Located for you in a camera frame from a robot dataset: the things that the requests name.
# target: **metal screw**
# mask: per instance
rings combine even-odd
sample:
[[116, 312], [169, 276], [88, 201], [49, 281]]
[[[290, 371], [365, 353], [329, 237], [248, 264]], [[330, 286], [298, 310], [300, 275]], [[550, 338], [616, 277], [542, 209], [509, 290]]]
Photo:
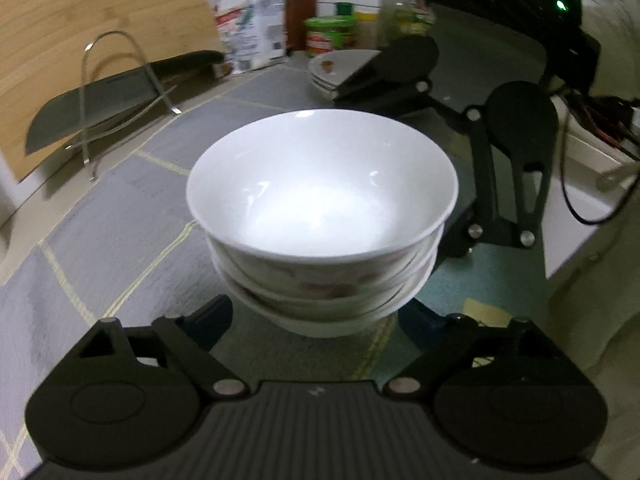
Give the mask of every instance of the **metal screw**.
[[412, 377], [397, 377], [388, 383], [389, 389], [399, 395], [414, 394], [420, 389], [420, 383]]
[[482, 115], [480, 114], [480, 111], [477, 110], [476, 108], [471, 108], [471, 110], [468, 110], [466, 112], [466, 118], [469, 119], [470, 121], [476, 122], [480, 119], [480, 117], [482, 117]]
[[236, 397], [245, 390], [246, 386], [238, 379], [222, 379], [213, 384], [213, 391], [224, 397]]
[[482, 236], [482, 227], [478, 224], [471, 224], [467, 232], [474, 240], [478, 240]]
[[520, 235], [520, 242], [525, 247], [533, 247], [536, 243], [536, 236], [531, 231], [523, 231]]

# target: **black cable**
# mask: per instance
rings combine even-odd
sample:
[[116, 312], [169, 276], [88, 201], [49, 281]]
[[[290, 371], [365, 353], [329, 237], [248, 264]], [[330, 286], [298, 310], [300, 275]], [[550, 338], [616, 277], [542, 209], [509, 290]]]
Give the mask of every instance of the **black cable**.
[[565, 170], [564, 167], [566, 164], [566, 138], [569, 135], [569, 122], [571, 120], [571, 111], [570, 111], [569, 105], [566, 101], [564, 103], [566, 104], [566, 115], [564, 117], [564, 126], [562, 127], [562, 146], [560, 148], [560, 186], [562, 188], [562, 196], [564, 197], [564, 202], [566, 203], [566, 206], [569, 208], [569, 212], [582, 225], [588, 225], [588, 226], [603, 225], [603, 224], [606, 224], [607, 222], [611, 222], [625, 208], [626, 204], [629, 202], [629, 200], [631, 199], [631, 196], [636, 190], [636, 187], [638, 186], [638, 182], [640, 182], [640, 173], [636, 175], [636, 179], [634, 180], [631, 187], [629, 187], [629, 189], [626, 190], [626, 193], [624, 194], [624, 196], [622, 197], [622, 199], [620, 200], [616, 208], [608, 216], [599, 218], [597, 220], [587, 220], [582, 216], [580, 216], [580, 213], [578, 213], [574, 209], [574, 207], [571, 205], [571, 201], [569, 200], [569, 196], [567, 195], [567, 192], [566, 192], [566, 184], [564, 182], [564, 170]]

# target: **stacked bowls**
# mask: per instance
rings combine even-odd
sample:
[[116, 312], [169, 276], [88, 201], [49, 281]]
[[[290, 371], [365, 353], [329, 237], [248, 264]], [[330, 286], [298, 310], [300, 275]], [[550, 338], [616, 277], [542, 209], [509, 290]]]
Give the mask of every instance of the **stacked bowls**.
[[359, 332], [411, 300], [457, 196], [432, 140], [351, 110], [248, 124], [211, 146], [187, 184], [232, 295], [312, 337]]
[[379, 50], [335, 50], [309, 61], [309, 81], [328, 100], [349, 76], [379, 54]]

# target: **bowl rim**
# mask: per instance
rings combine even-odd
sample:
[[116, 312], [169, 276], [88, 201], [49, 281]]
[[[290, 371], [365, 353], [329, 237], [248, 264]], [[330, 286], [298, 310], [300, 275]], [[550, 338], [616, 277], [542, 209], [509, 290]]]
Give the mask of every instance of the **bowl rim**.
[[232, 134], [238, 132], [239, 130], [242, 130], [243, 128], [245, 128], [249, 124], [259, 123], [261, 121], [269, 121], [269, 120], [272, 120], [273, 118], [276, 118], [276, 117], [294, 115], [294, 114], [297, 114], [297, 113], [300, 112], [300, 110], [295, 110], [295, 111], [292, 111], [292, 112], [284, 112], [284, 113], [281, 113], [281, 114], [276, 114], [276, 115], [273, 115], [273, 116], [269, 116], [269, 117], [260, 119], [258, 121], [253, 121], [252, 123], [245, 124], [244, 126], [241, 126], [240, 128], [237, 128], [236, 130], [234, 130], [232, 132], [229, 132], [228, 134], [226, 134], [226, 136], [221, 137], [221, 139], [217, 140], [211, 146], [209, 146], [204, 151], [204, 153], [202, 153], [202, 155], [200, 155], [200, 157], [198, 158], [196, 163], [193, 165], [193, 167], [191, 168], [191, 172], [189, 174], [189, 177], [187, 178], [187, 185], [186, 185], [187, 206], [188, 206], [189, 211], [191, 212], [191, 215], [193, 216], [193, 218], [196, 220], [196, 222], [200, 225], [200, 227], [208, 235], [210, 235], [212, 238], [214, 238], [216, 241], [218, 241], [219, 243], [221, 243], [223, 245], [229, 246], [229, 247], [231, 247], [231, 248], [233, 248], [233, 249], [235, 249], [237, 251], [240, 251], [242, 253], [248, 254], [250, 256], [256, 256], [256, 257], [264, 259], [264, 260], [269, 260], [269, 261], [274, 261], [274, 262], [279, 262], [279, 263], [284, 263], [284, 264], [320, 265], [320, 266], [322, 266], [322, 265], [336, 265], [336, 264], [348, 264], [348, 263], [354, 263], [354, 262], [364, 262], [364, 261], [368, 261], [368, 260], [372, 260], [372, 259], [378, 258], [380, 256], [386, 256], [388, 254], [392, 254], [392, 253], [395, 253], [395, 252], [398, 252], [398, 251], [402, 251], [402, 250], [404, 250], [404, 249], [406, 249], [406, 248], [408, 248], [408, 247], [410, 247], [410, 246], [412, 246], [414, 244], [420, 243], [420, 241], [424, 240], [427, 236], [430, 236], [431, 234], [433, 234], [442, 224], [444, 224], [444, 222], [447, 221], [447, 219], [449, 218], [449, 216], [453, 212], [453, 209], [455, 208], [456, 203], [458, 202], [458, 195], [460, 193], [460, 181], [458, 180], [458, 172], [456, 171], [456, 168], [453, 165], [453, 162], [449, 158], [449, 155], [447, 155], [447, 152], [445, 152], [433, 139], [428, 137], [426, 134], [416, 130], [412, 126], [409, 126], [408, 124], [404, 124], [404, 123], [401, 123], [400, 121], [395, 121], [395, 120], [393, 120], [391, 118], [386, 118], [384, 116], [379, 116], [377, 114], [370, 114], [368, 112], [361, 112], [359, 110], [343, 110], [341, 108], [319, 108], [319, 109], [302, 110], [302, 111], [312, 111], [312, 112], [331, 111], [331, 112], [338, 112], [338, 113], [346, 112], [346, 113], [349, 113], [349, 114], [353, 114], [353, 113], [365, 114], [365, 115], [373, 116], [373, 117], [376, 117], [376, 118], [382, 118], [382, 119], [386, 119], [386, 120], [389, 120], [389, 121], [398, 122], [399, 124], [402, 124], [403, 126], [407, 127], [408, 129], [413, 130], [415, 133], [419, 134], [420, 136], [425, 137], [429, 142], [431, 142], [434, 145], [434, 147], [436, 148], [437, 151], [442, 153], [442, 155], [444, 156], [444, 160], [446, 162], [445, 166], [447, 167], [447, 169], [449, 171], [449, 176], [452, 177], [453, 188], [454, 188], [453, 191], [454, 192], [452, 194], [451, 200], [449, 201], [449, 204], [447, 205], [446, 209], [441, 213], [441, 215], [438, 217], [438, 219], [435, 222], [433, 222], [427, 228], [423, 229], [417, 235], [414, 235], [409, 240], [406, 240], [404, 242], [398, 242], [398, 243], [395, 243], [395, 244], [390, 244], [388, 246], [376, 249], [374, 251], [364, 251], [364, 252], [361, 252], [361, 253], [353, 253], [353, 254], [340, 254], [340, 255], [335, 255], [335, 256], [300, 256], [300, 255], [296, 255], [296, 254], [276, 253], [276, 252], [273, 252], [273, 251], [265, 251], [263, 249], [259, 249], [259, 248], [256, 248], [256, 247], [251, 247], [249, 245], [243, 244], [243, 243], [238, 242], [236, 240], [231, 240], [229, 238], [220, 237], [219, 235], [213, 234], [212, 229], [207, 227], [207, 222], [204, 221], [204, 219], [198, 213], [198, 211], [196, 210], [196, 208], [194, 207], [194, 205], [192, 203], [190, 187], [191, 187], [192, 177], [193, 177], [193, 173], [194, 173], [193, 170], [196, 169], [197, 165], [202, 160], [202, 158], [210, 150], [213, 149], [213, 147], [216, 145], [216, 143], [219, 142], [220, 140], [224, 139], [225, 137], [227, 137], [229, 135], [232, 135]]

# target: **grout line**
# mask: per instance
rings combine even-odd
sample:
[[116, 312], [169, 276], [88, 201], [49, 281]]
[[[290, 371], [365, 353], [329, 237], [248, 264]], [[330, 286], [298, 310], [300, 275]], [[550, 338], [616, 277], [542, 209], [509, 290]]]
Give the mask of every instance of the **grout line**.
[[107, 311], [104, 313], [104, 315], [102, 317], [103, 318], [105, 318], [105, 317], [115, 317], [115, 315], [118, 313], [120, 307], [135, 292], [135, 290], [138, 288], [140, 283], [142, 283], [144, 281], [144, 279], [149, 274], [151, 274], [151, 272], [153, 272], [153, 270], [162, 262], [162, 260], [164, 260], [168, 256], [168, 254], [171, 251], [173, 251], [178, 245], [180, 245], [183, 241], [185, 241], [187, 239], [187, 237], [189, 236], [189, 234], [191, 234], [191, 231], [193, 231], [193, 228], [195, 226], [196, 226], [196, 221], [195, 220], [192, 220], [191, 222], [188, 222], [188, 224], [184, 226], [184, 229], [178, 235], [178, 237], [173, 242], [171, 242], [169, 245], [167, 245], [167, 247], [165, 247], [160, 252], [160, 254], [158, 254], [158, 256], [156, 256], [156, 259], [153, 260], [146, 267], [146, 269], [143, 270], [142, 273], [134, 280], [134, 282], [131, 283], [131, 285], [129, 285], [123, 291], [123, 293], [111, 304], [111, 306], [107, 309]]
[[235, 97], [228, 97], [227, 96], [227, 97], [225, 97], [225, 100], [226, 101], [232, 101], [232, 102], [235, 102], [235, 103], [240, 103], [240, 104], [243, 104], [243, 105], [253, 105], [253, 106], [260, 107], [260, 108], [268, 108], [269, 110], [278, 110], [278, 111], [281, 111], [281, 112], [290, 111], [287, 108], [281, 108], [279, 106], [266, 105], [264, 103], [255, 103], [253, 101], [246, 101], [245, 99], [237, 99]]
[[74, 306], [76, 312], [80, 314], [80, 317], [84, 319], [84, 322], [87, 323], [88, 326], [93, 326], [96, 321], [95, 316], [89, 311], [89, 309], [87, 309], [86, 305], [82, 302], [82, 300], [76, 293], [76, 290], [73, 288], [73, 285], [69, 283], [64, 271], [58, 263], [56, 255], [53, 253], [53, 250], [51, 249], [49, 244], [47, 244], [47, 242], [43, 240], [39, 243], [39, 246], [45, 257], [49, 261], [51, 269], [53, 270], [53, 274], [58, 280], [60, 287], [62, 287], [62, 290], [64, 290], [66, 296], [69, 298], [69, 301]]
[[[182, 113], [181, 113], [180, 115], [178, 115], [178, 116], [174, 116], [174, 117], [172, 117], [172, 118], [168, 118], [169, 120], [168, 120], [165, 124], [162, 124], [162, 125], [158, 128], [158, 130], [157, 130], [156, 132], [154, 132], [154, 133], [153, 133], [153, 134], [152, 134], [152, 135], [151, 135], [147, 140], [145, 140], [145, 142], [143, 142], [143, 143], [142, 143], [142, 144], [137, 148], [137, 150], [139, 150], [140, 148], [142, 148], [143, 146], [145, 146], [145, 145], [146, 145], [146, 143], [148, 143], [151, 139], [153, 139], [157, 134], [159, 134], [160, 132], [162, 132], [162, 131], [167, 127], [167, 126], [169, 126], [169, 124], [173, 123], [176, 119], [179, 119], [180, 117], [183, 117], [186, 113], [191, 112], [192, 110], [195, 110], [196, 108], [200, 108], [201, 106], [204, 106], [204, 105], [206, 105], [206, 104], [209, 104], [210, 102], [215, 101], [216, 99], [218, 99], [218, 98], [220, 98], [220, 97], [222, 97], [222, 96], [226, 95], [228, 92], [231, 92], [231, 91], [233, 91], [233, 90], [235, 90], [235, 89], [237, 89], [237, 88], [240, 88], [240, 87], [241, 87], [242, 85], [244, 85], [245, 83], [248, 83], [248, 82], [252, 81], [253, 79], [256, 79], [258, 76], [260, 76], [260, 75], [263, 75], [263, 74], [267, 73], [267, 72], [268, 72], [269, 70], [271, 70], [272, 68], [273, 68], [273, 66], [269, 66], [269, 67], [266, 67], [266, 68], [264, 68], [264, 69], [262, 69], [262, 70], [256, 70], [256, 71], [254, 71], [254, 72], [251, 72], [251, 73], [250, 73], [250, 76], [247, 76], [246, 80], [242, 81], [240, 84], [238, 84], [238, 85], [236, 85], [236, 86], [233, 86], [233, 87], [231, 87], [231, 88], [228, 88], [228, 89], [226, 89], [225, 91], [220, 92], [220, 94], [214, 95], [213, 97], [211, 97], [211, 98], [209, 98], [209, 99], [206, 99], [205, 101], [203, 101], [203, 102], [201, 102], [201, 103], [199, 103], [199, 104], [193, 105], [191, 108], [187, 108], [186, 110], [183, 110], [183, 111], [182, 111]], [[229, 82], [231, 82], [232, 80], [233, 80], [233, 78], [228, 78], [228, 79], [226, 79], [225, 81], [223, 81], [221, 84], [229, 83]], [[46, 239], [47, 239], [47, 237], [48, 237], [48, 236], [53, 232], [53, 230], [54, 230], [56, 227], [58, 227], [58, 225], [60, 225], [60, 222], [62, 222], [62, 221], [66, 218], [66, 216], [67, 216], [71, 211], [73, 211], [73, 209], [76, 207], [76, 205], [78, 204], [78, 202], [80, 202], [80, 201], [81, 201], [85, 196], [87, 196], [87, 195], [89, 194], [89, 192], [90, 192], [90, 191], [91, 191], [91, 190], [92, 190], [92, 189], [93, 189], [97, 184], [99, 184], [99, 183], [100, 183], [100, 180], [101, 180], [103, 177], [105, 177], [105, 176], [106, 176], [108, 173], [110, 173], [111, 171], [115, 170], [115, 169], [116, 169], [120, 164], [122, 164], [125, 160], [127, 160], [130, 156], [132, 156], [132, 155], [133, 155], [133, 151], [134, 151], [134, 150], [132, 150], [132, 152], [128, 153], [128, 154], [127, 154], [127, 155], [126, 155], [126, 156], [125, 156], [121, 161], [119, 161], [117, 164], [114, 164], [114, 166], [113, 166], [112, 168], [109, 168], [108, 170], [106, 170], [106, 171], [104, 172], [104, 174], [103, 174], [103, 175], [101, 175], [101, 176], [98, 178], [98, 180], [97, 180], [94, 184], [91, 184], [91, 186], [89, 187], [89, 189], [87, 189], [87, 191], [86, 191], [85, 193], [83, 193], [83, 194], [82, 194], [82, 196], [78, 197], [78, 200], [76, 200], [76, 201], [73, 203], [73, 205], [71, 206], [71, 208], [69, 208], [69, 211], [67, 211], [67, 212], [64, 214], [64, 216], [63, 216], [59, 221], [57, 221], [57, 222], [56, 222], [56, 224], [55, 224], [51, 229], [49, 229], [49, 231], [48, 231], [48, 232], [47, 232], [47, 233], [42, 237], [42, 240], [40, 240], [36, 245], [38, 245], [38, 244], [40, 244], [41, 242], [43, 242], [44, 240], [46, 240]], [[65, 164], [63, 164], [60, 168], [58, 168], [58, 169], [57, 169], [53, 174], [55, 174], [55, 173], [57, 173], [58, 171], [60, 171], [60, 170], [61, 170], [61, 169], [62, 169], [66, 164], [68, 164], [69, 162], [70, 162], [70, 161], [68, 160]], [[11, 279], [11, 277], [16, 273], [16, 271], [17, 271], [18, 269], [20, 269], [20, 266], [24, 263], [24, 260], [25, 260], [25, 259], [26, 259], [26, 256], [22, 259], [22, 261], [20, 262], [20, 264], [19, 264], [19, 265], [18, 265], [14, 270], [12, 270], [12, 272], [8, 273], [8, 275], [4, 277], [4, 280], [1, 280], [0, 285], [4, 286], [4, 285], [6, 285], [6, 284], [7, 284], [7, 282], [8, 282], [8, 281]]]
[[369, 379], [369, 376], [371, 375], [376, 365], [378, 364], [378, 361], [380, 360], [380, 356], [385, 351], [386, 346], [389, 343], [389, 339], [391, 339], [391, 334], [393, 333], [394, 328], [396, 327], [396, 320], [397, 320], [396, 316], [389, 316], [388, 323], [386, 323], [386, 326], [383, 329], [382, 338], [380, 338], [378, 349], [376, 350], [375, 354], [371, 356], [369, 365], [363, 370], [361, 379], [363, 380]]
[[279, 66], [281, 68], [285, 68], [286, 70], [293, 70], [294, 72], [304, 72], [304, 73], [308, 72], [307, 68], [296, 68], [294, 66], [287, 66], [287, 63], [283, 63], [283, 64], [277, 65], [277, 66]]
[[376, 335], [371, 341], [369, 348], [367, 348], [365, 357], [360, 363], [360, 366], [356, 368], [356, 371], [351, 376], [351, 381], [358, 381], [368, 378], [370, 370], [373, 368], [373, 366], [371, 366], [371, 362], [373, 361], [375, 363], [375, 361], [377, 361], [378, 357], [380, 356], [380, 353], [382, 353], [382, 351], [380, 350], [380, 345], [384, 344], [386, 346], [386, 342], [388, 341], [388, 336], [386, 336], [388, 327], [389, 324], [391, 324], [391, 326], [394, 325], [394, 319], [395, 318], [393, 318], [392, 316], [389, 316], [385, 322], [381, 323], [377, 327]]
[[27, 427], [25, 424], [22, 425], [20, 431], [18, 432], [18, 436], [15, 439], [14, 445], [9, 446], [9, 442], [6, 439], [6, 435], [0, 430], [0, 440], [2, 440], [2, 444], [6, 449], [7, 459], [4, 463], [4, 467], [0, 470], [0, 480], [6, 480], [9, 478], [11, 471], [15, 469], [20, 476], [24, 476], [24, 469], [20, 465], [18, 461], [18, 455], [22, 450], [22, 446], [24, 445], [24, 441], [27, 438]]
[[146, 160], [154, 164], [157, 164], [161, 168], [165, 168], [166, 170], [173, 171], [174, 173], [178, 173], [183, 176], [189, 176], [189, 174], [191, 173], [191, 171], [185, 170], [184, 168], [181, 168], [180, 166], [176, 166], [175, 164], [172, 164], [171, 162], [167, 162], [166, 160], [162, 160], [161, 158], [157, 158], [156, 156], [151, 155], [151, 153], [149, 152], [144, 152], [140, 149], [136, 149], [133, 151], [133, 153], [135, 153], [137, 156], [141, 158], [146, 158]]

